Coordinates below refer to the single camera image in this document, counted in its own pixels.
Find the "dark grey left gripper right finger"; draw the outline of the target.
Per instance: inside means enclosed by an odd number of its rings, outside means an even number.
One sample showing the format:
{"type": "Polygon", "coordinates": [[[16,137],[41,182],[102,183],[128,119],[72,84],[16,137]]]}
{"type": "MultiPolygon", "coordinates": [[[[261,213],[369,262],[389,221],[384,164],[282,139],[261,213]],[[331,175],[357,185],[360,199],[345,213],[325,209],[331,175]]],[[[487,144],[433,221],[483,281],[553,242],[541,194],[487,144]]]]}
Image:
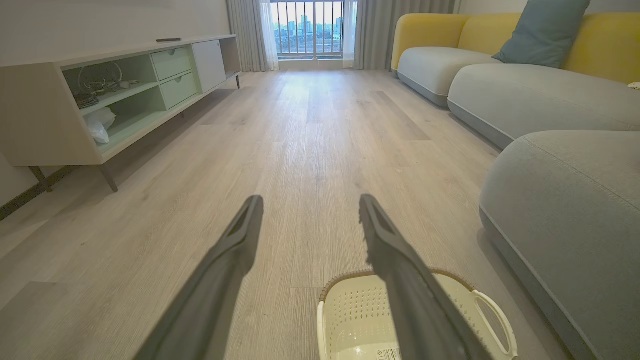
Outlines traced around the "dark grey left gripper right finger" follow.
{"type": "Polygon", "coordinates": [[[386,285],[402,360],[493,360],[377,199],[362,194],[367,262],[386,285]]]}

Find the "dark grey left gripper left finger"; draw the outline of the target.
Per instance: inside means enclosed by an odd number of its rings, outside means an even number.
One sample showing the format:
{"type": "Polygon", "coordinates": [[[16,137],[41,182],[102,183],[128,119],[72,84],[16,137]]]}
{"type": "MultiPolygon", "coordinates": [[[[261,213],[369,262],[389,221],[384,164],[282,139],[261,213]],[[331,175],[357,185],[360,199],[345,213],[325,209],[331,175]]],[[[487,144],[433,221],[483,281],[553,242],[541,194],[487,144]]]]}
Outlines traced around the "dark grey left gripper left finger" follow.
{"type": "Polygon", "coordinates": [[[245,200],[134,360],[224,360],[242,282],[256,259],[264,206],[258,194],[245,200]]]}

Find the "cream perforated laundry basket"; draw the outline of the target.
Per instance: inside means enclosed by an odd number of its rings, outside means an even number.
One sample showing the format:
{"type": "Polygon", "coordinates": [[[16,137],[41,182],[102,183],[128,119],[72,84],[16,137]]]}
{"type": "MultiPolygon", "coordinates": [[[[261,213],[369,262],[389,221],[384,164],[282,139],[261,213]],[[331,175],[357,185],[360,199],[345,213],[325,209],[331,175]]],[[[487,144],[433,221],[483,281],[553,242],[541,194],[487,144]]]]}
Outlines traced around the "cream perforated laundry basket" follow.
{"type": "MultiPolygon", "coordinates": [[[[518,358],[514,329],[498,304],[451,272],[431,271],[491,357],[518,358]]],[[[376,360],[378,349],[400,349],[386,283],[372,271],[329,281],[317,306],[317,339],[320,360],[376,360]]]]}

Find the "grey sofa seat module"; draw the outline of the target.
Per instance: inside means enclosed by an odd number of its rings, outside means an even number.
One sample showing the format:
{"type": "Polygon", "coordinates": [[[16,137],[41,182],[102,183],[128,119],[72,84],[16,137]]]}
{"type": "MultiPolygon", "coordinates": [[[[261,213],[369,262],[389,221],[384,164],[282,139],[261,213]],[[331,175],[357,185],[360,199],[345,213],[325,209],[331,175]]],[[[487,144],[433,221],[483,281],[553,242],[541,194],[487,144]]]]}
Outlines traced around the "grey sofa seat module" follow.
{"type": "Polygon", "coordinates": [[[503,150],[537,132],[640,132],[640,90],[533,64],[472,64],[455,76],[452,114],[503,150]]]}
{"type": "Polygon", "coordinates": [[[396,75],[426,100],[446,109],[451,85],[462,68],[499,63],[491,55],[461,48],[413,47],[402,53],[396,75]]]}
{"type": "Polygon", "coordinates": [[[478,207],[575,360],[640,360],[640,132],[519,137],[478,207]]]}

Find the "white plastic bag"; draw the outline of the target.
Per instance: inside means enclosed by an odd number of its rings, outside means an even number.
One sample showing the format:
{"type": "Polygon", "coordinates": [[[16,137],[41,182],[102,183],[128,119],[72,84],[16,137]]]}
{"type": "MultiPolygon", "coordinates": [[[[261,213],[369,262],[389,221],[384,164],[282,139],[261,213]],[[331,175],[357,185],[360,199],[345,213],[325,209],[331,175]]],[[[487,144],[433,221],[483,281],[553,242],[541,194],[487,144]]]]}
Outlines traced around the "white plastic bag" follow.
{"type": "Polygon", "coordinates": [[[83,118],[94,141],[98,144],[109,144],[108,130],[114,124],[116,117],[116,114],[109,107],[103,107],[83,118]]]}

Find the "pale green cabinet drawer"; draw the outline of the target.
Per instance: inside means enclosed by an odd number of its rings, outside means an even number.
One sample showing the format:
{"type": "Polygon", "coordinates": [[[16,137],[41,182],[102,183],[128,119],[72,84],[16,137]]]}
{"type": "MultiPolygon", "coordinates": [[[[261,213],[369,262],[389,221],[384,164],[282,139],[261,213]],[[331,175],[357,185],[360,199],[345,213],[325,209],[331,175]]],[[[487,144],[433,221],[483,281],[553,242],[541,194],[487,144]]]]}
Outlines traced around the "pale green cabinet drawer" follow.
{"type": "Polygon", "coordinates": [[[172,109],[198,94],[194,73],[189,72],[159,85],[166,109],[172,109]]]}
{"type": "Polygon", "coordinates": [[[154,52],[150,56],[158,81],[192,70],[192,62],[187,47],[154,52]]]}

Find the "white cabinet door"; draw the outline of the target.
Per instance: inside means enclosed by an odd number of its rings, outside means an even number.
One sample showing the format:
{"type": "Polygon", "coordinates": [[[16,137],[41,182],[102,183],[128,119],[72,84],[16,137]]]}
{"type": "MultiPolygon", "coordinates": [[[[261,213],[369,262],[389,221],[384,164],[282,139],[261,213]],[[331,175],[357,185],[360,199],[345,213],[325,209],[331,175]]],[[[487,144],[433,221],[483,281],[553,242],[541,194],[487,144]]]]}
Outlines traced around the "white cabinet door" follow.
{"type": "Polygon", "coordinates": [[[202,93],[205,94],[226,82],[227,76],[219,39],[197,42],[191,46],[202,93]]]}

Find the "beige and green TV cabinet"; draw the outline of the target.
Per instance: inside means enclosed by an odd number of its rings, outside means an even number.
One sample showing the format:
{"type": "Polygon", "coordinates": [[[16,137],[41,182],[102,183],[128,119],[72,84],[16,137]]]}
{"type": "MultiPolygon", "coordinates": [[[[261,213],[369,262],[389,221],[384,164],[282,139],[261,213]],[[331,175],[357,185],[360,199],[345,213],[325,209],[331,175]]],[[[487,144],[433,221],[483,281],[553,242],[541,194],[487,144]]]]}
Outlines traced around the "beige and green TV cabinet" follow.
{"type": "Polygon", "coordinates": [[[92,166],[117,192],[106,163],[224,84],[202,93],[195,64],[192,44],[214,40],[221,46],[227,81],[240,82],[236,35],[0,67],[0,153],[12,167],[28,167],[47,190],[42,167],[92,166]],[[189,50],[192,70],[158,80],[151,54],[182,47],[189,50]],[[167,109],[160,84],[186,73],[194,74],[198,93],[167,109]],[[73,94],[97,96],[99,103],[79,109],[73,94]],[[109,143],[98,144],[83,117],[105,107],[116,118],[107,130],[109,143]]]}

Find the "yellow sofa backrest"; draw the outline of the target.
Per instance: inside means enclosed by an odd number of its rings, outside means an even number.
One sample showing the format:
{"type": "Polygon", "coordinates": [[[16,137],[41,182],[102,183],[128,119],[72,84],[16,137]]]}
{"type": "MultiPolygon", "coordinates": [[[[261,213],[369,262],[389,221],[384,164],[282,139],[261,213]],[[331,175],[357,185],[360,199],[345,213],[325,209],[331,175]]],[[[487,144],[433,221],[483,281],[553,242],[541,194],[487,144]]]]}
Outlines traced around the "yellow sofa backrest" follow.
{"type": "Polygon", "coordinates": [[[390,68],[398,70],[402,54],[411,48],[457,48],[464,25],[464,14],[410,13],[398,19],[393,39],[390,68]]]}
{"type": "Polygon", "coordinates": [[[490,56],[498,54],[512,38],[520,13],[474,14],[461,31],[458,48],[490,56]]]}
{"type": "Polygon", "coordinates": [[[640,12],[586,14],[562,69],[626,85],[640,82],[640,12]]]}

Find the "white sheer curtain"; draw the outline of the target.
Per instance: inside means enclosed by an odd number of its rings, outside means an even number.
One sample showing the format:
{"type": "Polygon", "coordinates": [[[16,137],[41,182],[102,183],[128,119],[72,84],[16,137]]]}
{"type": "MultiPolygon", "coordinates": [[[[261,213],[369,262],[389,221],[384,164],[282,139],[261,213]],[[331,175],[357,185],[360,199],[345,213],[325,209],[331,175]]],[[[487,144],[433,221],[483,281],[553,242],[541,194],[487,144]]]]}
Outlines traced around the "white sheer curtain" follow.
{"type": "Polygon", "coordinates": [[[265,50],[265,64],[268,71],[278,71],[279,56],[274,34],[274,19],[271,0],[258,0],[262,25],[263,48],[265,50]]]}
{"type": "Polygon", "coordinates": [[[355,34],[357,29],[358,0],[343,0],[342,21],[342,66],[344,69],[355,67],[355,34]]]}

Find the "grey curtain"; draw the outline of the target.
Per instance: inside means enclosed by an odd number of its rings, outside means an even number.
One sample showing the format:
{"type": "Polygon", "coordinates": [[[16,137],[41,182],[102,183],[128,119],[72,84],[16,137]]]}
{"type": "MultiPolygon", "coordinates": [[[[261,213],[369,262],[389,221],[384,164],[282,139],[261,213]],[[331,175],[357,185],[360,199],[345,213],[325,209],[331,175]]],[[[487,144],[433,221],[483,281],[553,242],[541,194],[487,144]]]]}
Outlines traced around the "grey curtain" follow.
{"type": "Polygon", "coordinates": [[[458,0],[349,0],[355,6],[349,64],[357,70],[389,70],[400,18],[407,14],[453,14],[458,0]]]}
{"type": "Polygon", "coordinates": [[[269,71],[261,0],[226,0],[231,34],[237,37],[243,72],[269,71]]]}

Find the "metal balcony railing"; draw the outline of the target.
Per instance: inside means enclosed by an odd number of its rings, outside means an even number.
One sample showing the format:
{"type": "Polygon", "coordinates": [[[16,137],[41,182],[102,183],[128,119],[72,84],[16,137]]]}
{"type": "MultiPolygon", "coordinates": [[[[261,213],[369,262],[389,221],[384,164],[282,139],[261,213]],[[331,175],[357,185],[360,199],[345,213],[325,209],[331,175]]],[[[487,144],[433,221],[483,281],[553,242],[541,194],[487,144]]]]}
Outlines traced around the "metal balcony railing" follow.
{"type": "Polygon", "coordinates": [[[270,0],[281,60],[341,59],[345,0],[270,0]]]}

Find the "teal cushion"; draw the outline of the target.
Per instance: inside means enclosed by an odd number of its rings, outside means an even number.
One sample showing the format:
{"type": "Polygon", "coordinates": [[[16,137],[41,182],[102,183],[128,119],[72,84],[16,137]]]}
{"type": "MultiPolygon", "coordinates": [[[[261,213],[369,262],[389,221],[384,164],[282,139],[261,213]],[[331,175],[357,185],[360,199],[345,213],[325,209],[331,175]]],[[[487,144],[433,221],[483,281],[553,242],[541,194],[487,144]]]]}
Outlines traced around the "teal cushion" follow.
{"type": "Polygon", "coordinates": [[[528,0],[512,36],[494,59],[559,69],[566,62],[591,0],[528,0]]]}

